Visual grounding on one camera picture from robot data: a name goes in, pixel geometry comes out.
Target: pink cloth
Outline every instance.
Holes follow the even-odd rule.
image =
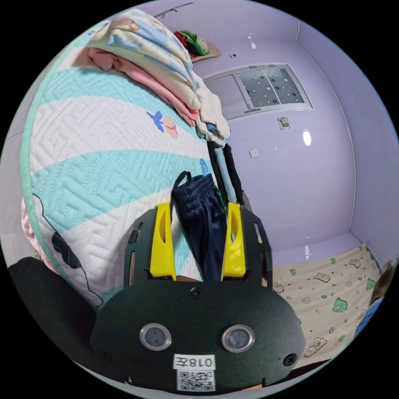
[[[104,71],[110,71],[112,68],[117,71],[124,72],[133,80],[140,82],[156,93],[166,104],[175,108],[178,114],[190,125],[195,126],[195,120],[199,117],[198,111],[187,108],[187,106],[179,100],[173,93],[161,85],[146,71],[139,68],[135,64],[119,57],[115,54],[103,51],[97,48],[90,48],[89,58],[93,63]]]
[[[30,224],[29,217],[28,217],[28,212],[25,206],[24,199],[22,198],[22,204],[21,204],[21,221],[22,221],[22,230],[25,233],[26,238],[29,240],[29,242],[32,244],[33,248],[36,249],[36,251],[39,253],[40,257],[42,258],[42,261],[44,264],[54,273],[59,274],[57,270],[55,269],[53,263],[51,260],[47,258],[47,255],[44,253],[43,249],[41,248],[34,232],[32,225]]]

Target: ceiling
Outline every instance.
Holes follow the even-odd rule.
[[[190,0],[156,0],[137,8],[157,15]],[[294,42],[298,19],[248,0],[195,0],[193,4],[177,8],[157,17],[172,32],[190,30],[213,43],[221,44],[247,39]]]

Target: window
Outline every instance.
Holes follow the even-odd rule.
[[[205,80],[229,120],[276,109],[312,108],[303,87],[286,65],[248,66]]]

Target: window frame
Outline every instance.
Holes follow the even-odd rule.
[[[288,75],[291,77],[292,81],[294,82],[295,86],[297,87],[297,89],[299,90],[299,93],[301,95],[301,97],[303,98],[304,102],[303,103],[290,103],[290,104],[276,104],[276,105],[268,105],[268,106],[263,106],[263,107],[254,107],[252,104],[251,99],[249,98],[248,93],[246,92],[246,89],[244,88],[244,85],[240,79],[240,77],[238,76],[238,74],[242,73],[242,72],[248,72],[248,71],[253,71],[253,70],[261,70],[262,73],[265,75],[265,78],[267,79],[267,81],[270,84],[270,87],[272,88],[272,90],[274,91],[276,97],[278,98],[278,100],[280,101],[280,97],[278,96],[278,94],[276,93],[272,83],[270,82],[269,78],[267,77],[266,73],[263,71],[263,69],[269,69],[269,68],[284,68]],[[213,80],[217,80],[226,76],[232,76],[233,79],[235,80],[235,82],[237,83],[237,86],[239,88],[239,90],[241,91],[241,94],[244,98],[244,101],[248,107],[248,110],[245,111],[242,114],[237,114],[237,116],[234,116],[230,119],[235,119],[235,118],[240,118],[242,116],[246,116],[246,115],[252,115],[252,114],[256,114],[256,113],[260,113],[260,112],[270,112],[270,111],[276,111],[276,110],[287,110],[287,109],[313,109],[312,103],[309,100],[309,97],[306,94],[305,89],[303,88],[302,84],[300,83],[299,79],[297,78],[297,76],[295,75],[294,71],[292,70],[292,68],[289,66],[289,64],[255,64],[255,65],[248,65],[248,66],[244,66],[241,68],[235,68],[235,69],[230,69],[230,70],[226,70],[224,72],[221,72],[219,74],[216,75],[211,75],[208,76],[207,78],[204,79],[204,83],[208,84],[208,82],[211,82]]]

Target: qr code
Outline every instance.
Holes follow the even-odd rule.
[[[212,371],[177,370],[178,391],[215,391],[215,378]]]

